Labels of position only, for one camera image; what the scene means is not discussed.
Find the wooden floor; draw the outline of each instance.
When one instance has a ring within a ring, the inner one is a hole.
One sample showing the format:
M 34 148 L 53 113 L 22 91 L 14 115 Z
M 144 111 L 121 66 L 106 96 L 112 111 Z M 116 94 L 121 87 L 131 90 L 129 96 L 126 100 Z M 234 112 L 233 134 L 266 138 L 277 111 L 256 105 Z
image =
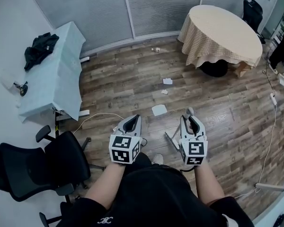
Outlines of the wooden floor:
M 115 113 L 122 117 L 140 114 L 142 136 L 148 140 L 142 151 L 149 157 L 164 156 L 164 163 L 183 167 L 180 153 L 168 143 L 164 131 L 173 133 L 181 114 L 189 106 L 204 123 L 208 138 L 208 160 L 225 193 L 238 196 L 251 191 L 258 182 L 271 138 L 275 109 L 270 100 L 271 87 L 262 73 L 265 61 L 238 79 L 232 71 L 222 78 L 212 78 L 194 66 L 185 66 L 182 43 L 166 37 L 100 54 L 82 65 L 81 109 L 90 114 Z M 152 47 L 166 52 L 155 53 Z M 261 179 L 262 183 L 284 183 L 284 87 L 269 69 L 268 77 L 275 89 L 278 109 L 271 150 Z M 172 78 L 173 85 L 162 79 Z M 161 93 L 166 89 L 168 95 Z M 168 113 L 155 117 L 151 108 L 164 104 Z M 63 130 L 76 130 L 79 122 L 66 120 Z M 104 166 L 109 162 L 108 142 L 120 119 L 99 115 L 85 122 L 75 136 L 80 143 L 92 142 L 85 150 L 90 163 Z M 101 170 L 92 169 L 89 185 Z M 195 190 L 195 175 L 185 174 Z M 78 188 L 75 195 L 86 190 Z M 259 215 L 278 193 L 261 190 L 238 199 L 251 219 Z

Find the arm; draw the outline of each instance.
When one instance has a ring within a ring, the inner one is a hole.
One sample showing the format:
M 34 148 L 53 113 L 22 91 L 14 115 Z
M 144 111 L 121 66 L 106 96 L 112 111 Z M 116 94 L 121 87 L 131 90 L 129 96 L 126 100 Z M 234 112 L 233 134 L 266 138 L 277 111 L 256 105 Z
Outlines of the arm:
M 100 203 L 104 208 L 109 209 L 118 192 L 125 166 L 116 163 L 109 164 L 103 174 L 89 189 L 85 198 Z
M 224 191 L 206 160 L 195 168 L 195 182 L 198 198 L 207 206 L 225 198 Z

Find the checkered tablecloth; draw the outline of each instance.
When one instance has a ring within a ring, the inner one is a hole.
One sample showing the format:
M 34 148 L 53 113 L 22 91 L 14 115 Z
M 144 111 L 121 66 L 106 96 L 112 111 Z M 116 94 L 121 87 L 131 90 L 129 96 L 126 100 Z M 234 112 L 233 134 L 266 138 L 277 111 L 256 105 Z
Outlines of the checkered tablecloth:
M 185 19 L 178 40 L 188 55 L 186 65 L 201 66 L 204 62 L 244 61 L 255 67 L 262 55 L 257 34 L 238 16 L 210 5 L 193 7 Z

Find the black shirt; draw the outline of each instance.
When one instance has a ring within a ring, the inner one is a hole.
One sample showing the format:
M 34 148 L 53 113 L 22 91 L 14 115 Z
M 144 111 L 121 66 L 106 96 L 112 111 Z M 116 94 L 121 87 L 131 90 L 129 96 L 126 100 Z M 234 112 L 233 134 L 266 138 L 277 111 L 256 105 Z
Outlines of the black shirt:
M 191 226 L 253 227 L 233 197 L 204 205 L 191 191 L 186 178 L 167 166 L 147 167 L 124 176 L 112 207 L 86 198 L 78 199 L 57 227 L 92 226 Z

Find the round table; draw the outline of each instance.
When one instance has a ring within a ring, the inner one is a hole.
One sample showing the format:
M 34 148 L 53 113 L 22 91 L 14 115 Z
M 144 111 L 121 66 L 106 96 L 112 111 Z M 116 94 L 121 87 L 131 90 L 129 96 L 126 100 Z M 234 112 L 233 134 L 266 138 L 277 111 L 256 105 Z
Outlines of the round table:
M 185 19 L 178 40 L 188 55 L 186 65 L 201 66 L 225 60 L 257 66 L 262 44 L 257 34 L 238 16 L 211 5 L 193 7 Z

